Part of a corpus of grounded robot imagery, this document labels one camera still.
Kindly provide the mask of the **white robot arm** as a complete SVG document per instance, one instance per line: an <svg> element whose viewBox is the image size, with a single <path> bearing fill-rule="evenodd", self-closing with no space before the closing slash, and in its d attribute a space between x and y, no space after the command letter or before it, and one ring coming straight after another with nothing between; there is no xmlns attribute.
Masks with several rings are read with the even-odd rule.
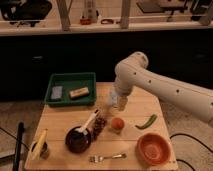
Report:
<svg viewBox="0 0 213 171"><path fill-rule="evenodd" d="M147 70L148 64L144 53L134 52L115 66L114 87L119 105L125 105L123 101L136 86L213 127L213 90L155 74Z"/></svg>

